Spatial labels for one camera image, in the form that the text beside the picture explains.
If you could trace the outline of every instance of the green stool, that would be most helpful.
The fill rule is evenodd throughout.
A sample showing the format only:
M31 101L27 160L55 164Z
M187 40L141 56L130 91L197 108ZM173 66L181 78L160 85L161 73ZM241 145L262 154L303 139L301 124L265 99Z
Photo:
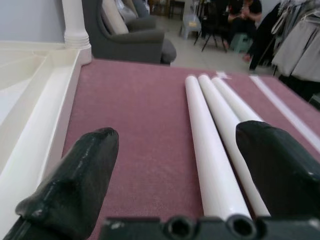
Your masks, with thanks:
M320 111L320 92L317 94L313 94L309 103Z
M247 52L252 44L252 40L245 33L237 33L231 42L230 49L236 53Z

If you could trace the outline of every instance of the person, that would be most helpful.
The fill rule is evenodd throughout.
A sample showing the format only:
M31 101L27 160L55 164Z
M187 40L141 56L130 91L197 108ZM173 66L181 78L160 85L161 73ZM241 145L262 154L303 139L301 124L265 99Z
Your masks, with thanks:
M246 33L254 39L256 35L256 22L260 22L262 5L260 0L230 0L228 22L230 31L227 40L224 41L229 48L236 33Z
M254 71L258 64L262 62L271 63L275 48L275 35L272 34L272 28L280 18L278 15L280 3L278 3L271 12L269 12L258 29L256 30L255 38L248 52L243 56L243 60L250 62L249 69Z

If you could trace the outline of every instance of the trousers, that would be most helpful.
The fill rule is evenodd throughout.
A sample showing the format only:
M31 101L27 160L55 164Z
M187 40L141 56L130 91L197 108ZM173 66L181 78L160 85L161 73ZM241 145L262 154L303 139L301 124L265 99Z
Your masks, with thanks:
M236 33L246 33L249 38L254 39L256 36L257 28L253 21L245 20L240 17L235 18L231 23L231 28L228 36L228 44L231 44L232 39Z

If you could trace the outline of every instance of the white pillow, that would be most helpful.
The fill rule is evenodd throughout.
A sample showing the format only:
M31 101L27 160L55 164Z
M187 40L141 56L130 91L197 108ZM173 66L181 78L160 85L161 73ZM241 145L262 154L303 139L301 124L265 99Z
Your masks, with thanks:
M128 28L120 16L115 0L103 0L102 19L111 34L127 34Z

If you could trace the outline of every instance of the white column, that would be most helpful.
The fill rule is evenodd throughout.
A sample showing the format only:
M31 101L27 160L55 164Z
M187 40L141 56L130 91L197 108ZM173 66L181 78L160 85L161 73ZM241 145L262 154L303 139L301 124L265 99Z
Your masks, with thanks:
M89 35L85 28L81 0L62 0L65 22L64 42L66 48L79 49L81 64L92 60Z

